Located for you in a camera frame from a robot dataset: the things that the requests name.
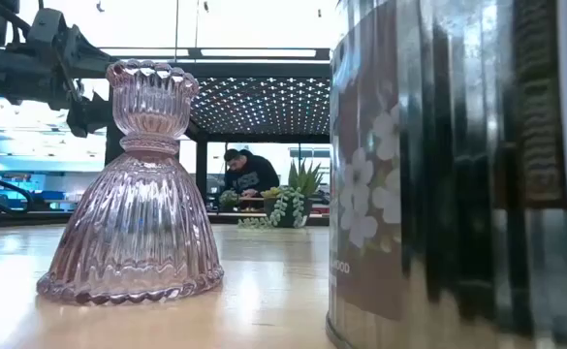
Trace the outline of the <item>black aluminium table frame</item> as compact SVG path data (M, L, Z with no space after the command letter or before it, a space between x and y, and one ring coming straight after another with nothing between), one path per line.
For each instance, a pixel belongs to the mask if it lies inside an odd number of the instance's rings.
M72 216L69 211L32 211L8 214L0 211L0 227L38 226L66 224ZM236 224L239 219L264 218L263 213L214 213L208 214L213 224Z

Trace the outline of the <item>small potted plant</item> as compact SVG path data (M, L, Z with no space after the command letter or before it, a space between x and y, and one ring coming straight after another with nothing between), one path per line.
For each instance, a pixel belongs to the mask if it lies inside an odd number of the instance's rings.
M220 212L234 212L238 203L238 193L234 190L225 190L219 196L218 210Z

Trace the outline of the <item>person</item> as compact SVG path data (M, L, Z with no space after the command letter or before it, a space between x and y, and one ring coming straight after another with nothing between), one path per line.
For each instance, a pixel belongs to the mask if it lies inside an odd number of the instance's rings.
M280 179L268 159L247 149L228 149L224 154L227 170L224 191L232 190L240 197L257 198L261 193L280 185Z

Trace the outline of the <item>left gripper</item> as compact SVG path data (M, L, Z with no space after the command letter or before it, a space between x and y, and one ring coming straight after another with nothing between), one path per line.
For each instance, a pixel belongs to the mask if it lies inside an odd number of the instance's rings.
M71 133L86 138L112 123L111 104L97 92L91 100L81 98L76 79L102 74L102 52L69 26L64 14L52 8L40 9L26 35L29 50L22 76L22 97L47 103L52 109L69 109Z

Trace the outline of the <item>black perforated metal shelf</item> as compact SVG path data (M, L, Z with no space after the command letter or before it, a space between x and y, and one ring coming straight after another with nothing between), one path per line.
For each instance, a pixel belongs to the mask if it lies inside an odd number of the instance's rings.
M175 156L178 141L196 143L328 143L330 78L261 75L251 66L231 75L177 65L117 61L108 66L113 121L128 153Z

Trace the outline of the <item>potted succulent plant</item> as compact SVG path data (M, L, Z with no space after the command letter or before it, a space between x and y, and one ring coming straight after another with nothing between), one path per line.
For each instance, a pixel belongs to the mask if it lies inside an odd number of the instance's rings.
M288 184L271 187L260 193L264 201L264 217L240 219L240 228L294 228L305 226L312 209L311 197L318 191L323 178L320 164L309 166L302 161L292 163Z

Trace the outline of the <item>blue storage rack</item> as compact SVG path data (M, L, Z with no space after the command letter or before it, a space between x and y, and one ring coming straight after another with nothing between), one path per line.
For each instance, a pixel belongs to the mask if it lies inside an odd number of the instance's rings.
M62 189L51 189L47 173L0 172L0 180L27 191L33 200L31 210L71 210L78 200L70 200ZM16 190L0 184L0 204L14 210L27 207L27 200Z

